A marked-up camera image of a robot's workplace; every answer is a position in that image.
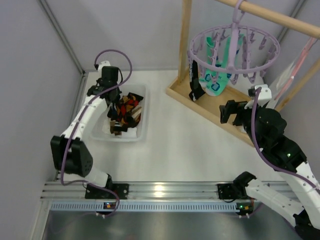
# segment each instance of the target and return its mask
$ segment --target white table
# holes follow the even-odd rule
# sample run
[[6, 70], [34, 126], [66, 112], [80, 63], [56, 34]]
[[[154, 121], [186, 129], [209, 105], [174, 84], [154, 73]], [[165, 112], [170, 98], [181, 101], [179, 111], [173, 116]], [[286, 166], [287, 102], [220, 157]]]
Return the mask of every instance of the white table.
[[[244, 171], [262, 181], [282, 180], [256, 150], [165, 93], [176, 70], [134, 71], [132, 83], [147, 84], [150, 92], [146, 138], [140, 142], [89, 140], [93, 164], [114, 181], [232, 181]], [[90, 72], [83, 95], [96, 84]], [[246, 91], [248, 80], [236, 87]]]

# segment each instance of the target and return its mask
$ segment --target wooden frame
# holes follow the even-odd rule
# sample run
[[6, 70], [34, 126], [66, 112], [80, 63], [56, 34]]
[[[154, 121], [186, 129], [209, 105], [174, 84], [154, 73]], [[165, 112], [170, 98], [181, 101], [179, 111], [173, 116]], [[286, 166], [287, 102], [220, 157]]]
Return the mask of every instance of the wooden frame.
[[[235, 7], [238, 0], [216, 0], [217, 2]], [[192, 0], [182, 0], [182, 25], [180, 33], [179, 47], [179, 66], [177, 78], [167, 87], [166, 94], [188, 108], [202, 115], [209, 121], [223, 128], [227, 132], [241, 139], [242, 141], [252, 145], [248, 135], [242, 133], [237, 127], [232, 125], [234, 119], [229, 120], [227, 124], [220, 124], [219, 105], [224, 105], [228, 100], [248, 101], [250, 98], [242, 92], [227, 86], [219, 96], [209, 96], [205, 94], [197, 101], [193, 102], [189, 98], [191, 91], [189, 86], [189, 68], [186, 66], [187, 47], [189, 37], [189, 27], [191, 19]], [[270, 22], [282, 25], [289, 29], [303, 33], [310, 37], [320, 39], [320, 27], [303, 22], [301, 20], [283, 15], [276, 11], [261, 7], [259, 5], [244, 1], [239, 9], [263, 18]], [[275, 108], [277, 111], [283, 109], [286, 104], [297, 94], [297, 92], [311, 79], [314, 74], [320, 70], [320, 58], [311, 66], [307, 73], [294, 86], [294, 88], [286, 95], [286, 97]]]

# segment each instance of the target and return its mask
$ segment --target white wall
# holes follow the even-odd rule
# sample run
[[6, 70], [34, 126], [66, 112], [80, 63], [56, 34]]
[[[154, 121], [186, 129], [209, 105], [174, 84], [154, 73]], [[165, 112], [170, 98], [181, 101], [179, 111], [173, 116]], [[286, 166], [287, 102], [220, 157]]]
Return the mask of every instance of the white wall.
[[[298, 19], [307, 23], [320, 26], [319, 17], [320, 1], [309, 0]], [[281, 44], [281, 54], [276, 63], [269, 69], [266, 77], [270, 84], [287, 65], [296, 58], [308, 36], [290, 30]], [[318, 41], [311, 49], [303, 66], [298, 72], [295, 81], [307, 72], [311, 65], [320, 57], [320, 42]], [[308, 81], [299, 93], [281, 111], [282, 117], [287, 121], [285, 134], [297, 142], [308, 161], [313, 167], [315, 176], [320, 179], [320, 72]]]
[[[250, 0], [286, 15], [298, 0]], [[119, 49], [135, 69], [178, 67], [182, 0], [47, 0], [85, 69], [93, 69], [103, 49]], [[214, 0], [194, 0], [190, 38], [210, 27], [230, 24], [233, 8]], [[247, 14], [241, 22], [277, 36], [282, 27]], [[255, 61], [264, 60], [258, 52]], [[112, 64], [128, 68], [124, 58]]]
[[80, 74], [36, 0], [2, 0], [0, 32], [0, 238], [24, 240]]

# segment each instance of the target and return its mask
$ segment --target wooden rod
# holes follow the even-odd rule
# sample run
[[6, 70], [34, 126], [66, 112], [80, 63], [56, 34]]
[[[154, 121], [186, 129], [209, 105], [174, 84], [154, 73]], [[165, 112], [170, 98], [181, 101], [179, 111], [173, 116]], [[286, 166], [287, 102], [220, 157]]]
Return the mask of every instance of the wooden rod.
[[185, 78], [187, 47], [189, 38], [190, 18], [191, 18], [192, 0], [182, 1], [182, 24], [180, 33], [179, 48], [179, 66], [178, 66], [178, 84]]
[[290, 93], [276, 106], [275, 110], [280, 112], [288, 102], [301, 90], [301, 88], [320, 70], [320, 57], [310, 67], [301, 80], [294, 86]]
[[[217, 2], [235, 7], [238, 0], [216, 0]], [[304, 21], [295, 19], [290, 16], [286, 16], [282, 13], [272, 11], [270, 9], [264, 8], [262, 6], [244, 1], [241, 3], [240, 10], [260, 17], [262, 19], [268, 20], [270, 22], [282, 25], [289, 29], [298, 31], [300, 33], [306, 34], [310, 37], [320, 39], [320, 27], [306, 23]]]

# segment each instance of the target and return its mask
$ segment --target white plastic bin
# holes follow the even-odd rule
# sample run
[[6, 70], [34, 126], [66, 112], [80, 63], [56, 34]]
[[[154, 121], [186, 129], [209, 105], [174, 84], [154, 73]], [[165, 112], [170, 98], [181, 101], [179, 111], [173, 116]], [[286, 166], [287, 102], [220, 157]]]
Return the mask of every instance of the white plastic bin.
[[109, 118], [107, 116], [109, 109], [105, 111], [95, 126], [93, 127], [91, 137], [95, 140], [108, 141], [108, 142], [137, 142], [145, 137], [147, 132], [147, 114], [149, 105], [149, 91], [145, 84], [141, 83], [125, 83], [119, 87], [122, 94], [128, 95], [128, 93], [138, 94], [143, 97], [143, 100], [139, 102], [142, 107], [141, 120], [136, 126], [136, 137], [125, 138], [110, 134]]

